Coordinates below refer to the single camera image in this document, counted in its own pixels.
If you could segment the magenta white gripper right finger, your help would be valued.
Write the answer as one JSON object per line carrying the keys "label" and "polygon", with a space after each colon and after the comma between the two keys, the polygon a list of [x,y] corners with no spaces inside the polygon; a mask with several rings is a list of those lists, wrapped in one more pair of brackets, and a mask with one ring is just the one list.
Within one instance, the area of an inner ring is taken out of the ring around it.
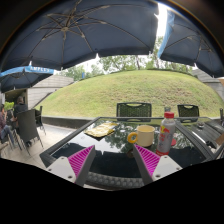
{"label": "magenta white gripper right finger", "polygon": [[145,185],[182,169],[168,155],[159,156],[136,144],[133,145],[133,155]]}

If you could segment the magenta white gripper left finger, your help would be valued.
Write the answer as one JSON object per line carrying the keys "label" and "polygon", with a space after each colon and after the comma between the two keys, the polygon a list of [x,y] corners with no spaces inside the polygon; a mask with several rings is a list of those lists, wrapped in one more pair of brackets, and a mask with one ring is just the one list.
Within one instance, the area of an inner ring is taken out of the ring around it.
{"label": "magenta white gripper left finger", "polygon": [[69,157],[59,157],[47,168],[47,171],[78,186],[83,186],[95,155],[95,146],[92,145]]}

